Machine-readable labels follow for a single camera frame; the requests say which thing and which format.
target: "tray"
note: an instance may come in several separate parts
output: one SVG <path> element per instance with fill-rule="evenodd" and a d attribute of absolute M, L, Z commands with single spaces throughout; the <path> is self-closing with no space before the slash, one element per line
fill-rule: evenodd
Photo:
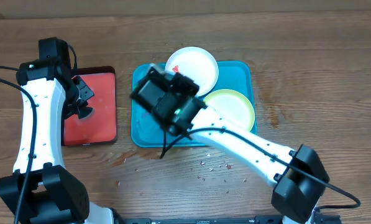
<path fill-rule="evenodd" d="M 89 118 L 82 120 L 79 120 L 77 115 L 63 120 L 61 125 L 61 145 L 79 146 L 116 142 L 117 99 L 115 97 L 115 69 L 111 66 L 78 68 L 77 75 L 94 91 L 94 97 L 88 100 L 88 106 L 94 108 L 95 111 Z"/>
<path fill-rule="evenodd" d="M 211 91 L 221 89 L 236 90 L 246 96 L 253 105 L 254 97 L 252 89 L 252 79 L 248 66 L 240 61 L 221 61 L 218 63 L 219 76 L 216 86 Z M 160 67 L 165 68 L 165 63 L 158 63 Z M 132 89 L 137 82 L 145 76 L 149 64 L 143 64 L 136 68 L 133 73 Z M 251 133 L 257 133 L 257 120 L 254 121 Z M 139 106 L 133 100 L 131 103 L 131 138 L 134 143 L 140 147 L 162 147 L 163 146 L 163 131 L 159 125 L 153 120 L 151 115 Z M 167 144 L 172 142 L 175 137 L 167 135 Z M 183 138 L 175 146 L 204 146 L 194 140 Z"/>

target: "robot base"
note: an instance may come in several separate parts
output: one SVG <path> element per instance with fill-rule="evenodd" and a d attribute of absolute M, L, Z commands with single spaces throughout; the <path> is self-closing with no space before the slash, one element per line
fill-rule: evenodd
<path fill-rule="evenodd" d="M 283 215 L 258 215 L 253 218 L 202 218 L 202 219 L 174 219 L 174 220 L 151 220 L 149 218 L 124 219 L 125 224 L 282 224 Z M 314 224 L 341 224 L 340 216 L 320 215 L 315 216 Z"/>

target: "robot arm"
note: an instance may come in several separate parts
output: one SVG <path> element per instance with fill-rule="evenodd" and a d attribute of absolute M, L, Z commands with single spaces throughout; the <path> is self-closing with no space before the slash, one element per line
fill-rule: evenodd
<path fill-rule="evenodd" d="M 22 86 L 34 99 L 37 107 L 37 130 L 34 161 L 31 171 L 43 169 L 46 162 L 65 168 L 61 151 L 61 115 L 65 102 L 65 90 L 57 79 L 46 78 L 28 81 Z M 28 165 L 30 137 L 32 135 L 32 108 L 28 97 L 22 94 L 24 116 L 18 158 L 12 172 L 20 170 L 23 174 Z"/>
<path fill-rule="evenodd" d="M 85 186 L 64 166 L 61 149 L 62 116 L 79 119 L 91 112 L 87 100 L 94 93 L 70 70 L 66 42 L 57 38 L 39 41 L 40 60 L 20 65 L 18 84 L 36 104 L 37 130 L 32 168 L 19 213 L 21 223 L 122 223 L 114 209 L 89 201 Z M 13 175 L 0 178 L 0 197 L 16 213 L 27 170 L 33 114 L 30 101 L 22 95 L 22 137 Z M 39 185 L 46 190 L 33 192 Z"/>
<path fill-rule="evenodd" d="M 179 73 L 174 76 L 167 74 L 152 64 L 147 75 L 134 88 L 131 98 L 151 113 L 160 127 L 171 135 L 193 138 L 245 162 L 268 186 L 274 188 L 271 203 L 288 217 L 287 220 L 307 222 L 325 187 L 293 172 L 273 157 L 323 182 L 329 182 L 329 176 L 315 151 L 307 146 L 294 151 L 238 128 L 195 98 L 198 88 L 189 78 Z M 212 127 L 217 128 L 216 131 L 196 131 Z"/>
<path fill-rule="evenodd" d="M 225 118 L 222 118 L 222 116 L 220 116 L 215 109 L 210 106 L 206 109 L 201 109 L 192 120 L 192 124 L 193 127 L 191 128 L 191 131 L 199 128 L 225 127 L 227 130 L 240 134 L 287 163 L 290 163 L 293 159 L 290 154 L 295 153 L 295 151 L 290 147 L 275 144 L 233 125 Z M 230 156 L 242 161 L 253 171 L 258 173 L 258 175 L 261 176 L 270 187 L 275 187 L 277 184 L 275 176 L 283 174 L 286 171 L 286 166 L 272 161 L 271 158 L 233 135 L 221 133 L 219 131 L 203 131 L 191 134 L 190 137 L 198 142 L 203 142 L 208 146 L 221 149 Z"/>

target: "plate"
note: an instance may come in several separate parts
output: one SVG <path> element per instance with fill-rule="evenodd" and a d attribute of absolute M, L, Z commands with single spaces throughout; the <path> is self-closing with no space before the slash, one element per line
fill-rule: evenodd
<path fill-rule="evenodd" d="M 204 98 L 223 118 L 232 121 L 244 130 L 250 131 L 254 125 L 254 108 L 249 99 L 235 90 L 217 90 Z"/>
<path fill-rule="evenodd" d="M 218 80 L 216 59 L 205 49 L 185 47 L 170 56 L 165 67 L 166 72 L 179 72 L 199 85 L 196 96 L 209 93 Z"/>

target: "blue tray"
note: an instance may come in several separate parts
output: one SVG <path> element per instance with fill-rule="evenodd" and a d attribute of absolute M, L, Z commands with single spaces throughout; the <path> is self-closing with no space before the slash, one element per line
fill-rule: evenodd
<path fill-rule="evenodd" d="M 245 95 L 253 105 L 254 97 L 252 90 L 252 79 L 248 66 L 240 61 L 217 62 L 219 75 L 216 86 L 212 91 L 221 89 L 236 90 Z M 158 63 L 160 67 L 165 68 L 165 63 Z M 149 64 L 139 66 L 133 73 L 132 89 L 137 82 L 143 78 L 149 68 Z M 257 121 L 254 121 L 251 133 L 257 132 Z M 131 103 L 131 138 L 134 143 L 140 147 L 162 147 L 163 131 L 153 120 L 151 115 L 133 100 Z M 167 143 L 175 138 L 167 135 Z M 175 146 L 204 146 L 204 144 L 183 138 Z"/>

